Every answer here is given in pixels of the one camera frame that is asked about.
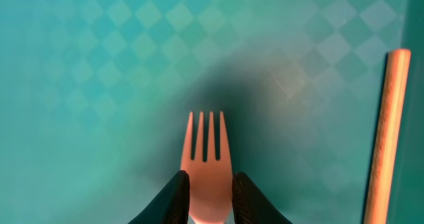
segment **fork head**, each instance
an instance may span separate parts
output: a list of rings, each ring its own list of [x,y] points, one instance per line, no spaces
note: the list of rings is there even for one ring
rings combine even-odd
[[[199,116],[194,159],[191,159],[193,140],[193,113],[189,115],[184,141],[181,170],[185,170],[190,180],[189,214],[197,223],[223,223],[231,210],[231,183],[233,171],[224,113],[219,114],[219,151],[215,154],[215,125],[213,112],[209,114],[207,134],[207,159],[203,160],[203,137],[205,115]]]

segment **copper fork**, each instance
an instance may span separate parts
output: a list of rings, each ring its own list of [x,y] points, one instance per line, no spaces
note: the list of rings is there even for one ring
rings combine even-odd
[[[193,112],[189,114],[181,170],[186,171],[190,179],[189,214],[191,218],[197,224],[222,224],[231,211],[231,183],[233,180],[224,113],[221,111],[219,114],[219,160],[215,156],[215,142],[217,140],[215,140],[213,112],[210,112],[207,160],[203,161],[204,121],[205,115],[201,112],[195,141],[195,156],[192,160]]]

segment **turquoise table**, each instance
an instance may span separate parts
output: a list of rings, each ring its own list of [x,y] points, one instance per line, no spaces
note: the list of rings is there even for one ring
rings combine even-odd
[[[389,222],[422,223],[420,0],[0,0],[0,223],[128,223],[188,112],[293,223],[360,223],[386,54],[412,49]]]

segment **fork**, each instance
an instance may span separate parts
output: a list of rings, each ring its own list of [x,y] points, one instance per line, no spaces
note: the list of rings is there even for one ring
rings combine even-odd
[[[181,170],[189,175],[190,206],[189,214],[196,224],[222,224],[231,211],[231,168],[230,149],[225,128],[224,113],[219,113],[220,159],[215,156],[215,128],[213,112],[209,114],[207,137],[207,160],[203,161],[203,130],[205,115],[200,112],[195,156],[191,159],[193,136],[193,112],[190,112],[182,152]]]

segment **checkered pattern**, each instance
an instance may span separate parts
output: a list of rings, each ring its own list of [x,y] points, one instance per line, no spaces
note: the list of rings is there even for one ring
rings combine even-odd
[[[19,97],[34,94],[52,133],[73,124],[75,136],[119,140],[136,104],[154,112],[223,56],[273,34],[273,81],[298,131],[279,165],[292,167],[299,201],[277,207],[294,223],[358,223],[384,56],[399,46],[405,2],[34,0]]]

